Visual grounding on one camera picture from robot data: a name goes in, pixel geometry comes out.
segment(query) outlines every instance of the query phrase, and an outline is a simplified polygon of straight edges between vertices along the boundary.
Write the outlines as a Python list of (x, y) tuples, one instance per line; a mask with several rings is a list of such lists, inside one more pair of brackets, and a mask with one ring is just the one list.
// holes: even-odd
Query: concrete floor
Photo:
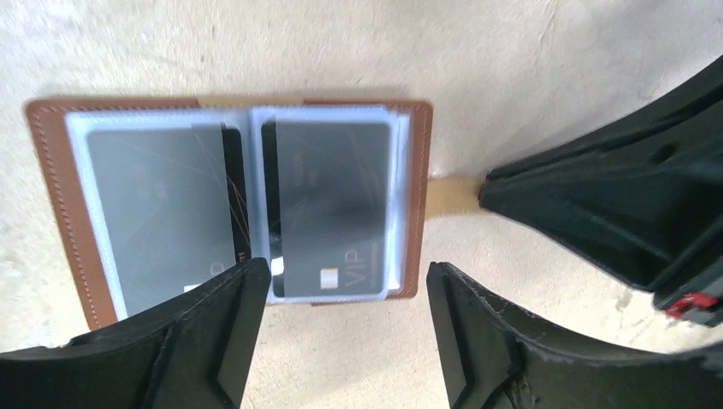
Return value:
[[(436, 105), (435, 176), (484, 175), (643, 106), (723, 54), (719, 0), (2, 0), (0, 350), (87, 331), (23, 101), (52, 94), (394, 95)], [(723, 338), (654, 314), (497, 216), (428, 222), (454, 262), (526, 308), (656, 351)], [(248, 408), (439, 408), (425, 288), (412, 301), (268, 308)]]

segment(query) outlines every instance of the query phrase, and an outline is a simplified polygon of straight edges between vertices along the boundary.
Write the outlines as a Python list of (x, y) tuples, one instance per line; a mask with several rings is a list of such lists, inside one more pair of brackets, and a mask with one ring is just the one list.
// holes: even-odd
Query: card holder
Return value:
[[(270, 302), (416, 294), (431, 130), (424, 101), (52, 99), (31, 102), (27, 117), (91, 328), (252, 256), (284, 266)], [(334, 143), (337, 158), (366, 167), (322, 166), (319, 149)], [(308, 209), (294, 206), (299, 195)]]

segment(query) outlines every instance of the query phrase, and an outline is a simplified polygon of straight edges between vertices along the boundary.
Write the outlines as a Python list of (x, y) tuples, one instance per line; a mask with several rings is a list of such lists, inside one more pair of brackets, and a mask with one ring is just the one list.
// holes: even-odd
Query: black plastic bracket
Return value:
[(270, 272), (242, 262), (62, 348), (0, 354), (3, 408), (237, 408)]
[(625, 118), (493, 170), (479, 203), (655, 292), (661, 310), (712, 285), (723, 254), (723, 57)]
[(723, 343), (654, 354), (564, 329), (449, 263), (427, 275), (455, 409), (723, 407)]

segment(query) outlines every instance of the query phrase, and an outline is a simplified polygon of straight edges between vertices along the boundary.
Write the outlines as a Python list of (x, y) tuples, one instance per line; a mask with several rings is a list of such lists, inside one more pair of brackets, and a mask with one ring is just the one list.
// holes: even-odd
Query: red clip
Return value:
[(719, 301), (716, 297), (693, 292), (691, 294), (685, 294), (680, 300), (674, 302), (673, 305), (665, 310), (665, 313), (671, 317), (683, 320), (683, 314), (691, 309), (697, 308), (706, 311), (711, 309)]

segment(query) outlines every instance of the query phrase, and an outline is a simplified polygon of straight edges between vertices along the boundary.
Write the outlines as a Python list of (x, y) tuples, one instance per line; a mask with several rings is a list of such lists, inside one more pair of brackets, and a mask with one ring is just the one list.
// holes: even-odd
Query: black credit card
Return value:
[(269, 245), (283, 261), (277, 297), (385, 289), (390, 138), (382, 123), (263, 125)]
[(96, 131), (88, 148), (129, 316), (250, 254), (240, 133)]

